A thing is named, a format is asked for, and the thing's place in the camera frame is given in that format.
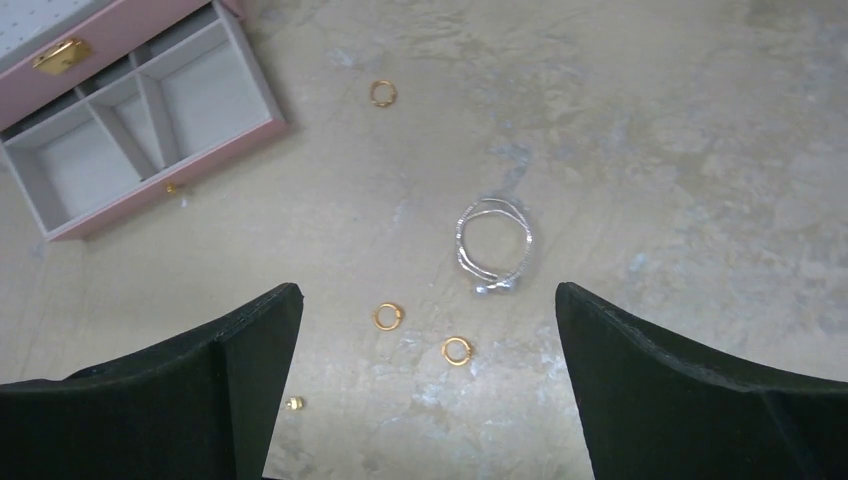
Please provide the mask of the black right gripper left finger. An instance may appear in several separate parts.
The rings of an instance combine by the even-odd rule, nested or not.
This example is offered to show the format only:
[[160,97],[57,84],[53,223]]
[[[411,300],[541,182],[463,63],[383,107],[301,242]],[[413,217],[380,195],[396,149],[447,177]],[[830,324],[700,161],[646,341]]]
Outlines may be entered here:
[[304,298],[236,310],[62,380],[1,388],[5,479],[259,479]]

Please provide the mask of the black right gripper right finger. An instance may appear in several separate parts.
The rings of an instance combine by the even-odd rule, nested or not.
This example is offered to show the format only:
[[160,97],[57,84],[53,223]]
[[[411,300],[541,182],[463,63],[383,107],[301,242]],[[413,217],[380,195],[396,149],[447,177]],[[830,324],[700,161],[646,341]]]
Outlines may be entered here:
[[556,319],[598,479],[843,479],[847,386],[751,362],[574,284]]

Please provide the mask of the pink jewelry box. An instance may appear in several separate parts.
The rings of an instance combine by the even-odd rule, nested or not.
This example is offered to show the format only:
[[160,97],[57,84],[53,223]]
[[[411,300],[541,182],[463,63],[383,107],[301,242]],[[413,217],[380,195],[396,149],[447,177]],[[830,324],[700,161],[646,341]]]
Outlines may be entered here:
[[237,1],[5,1],[1,153],[81,239],[285,129]]

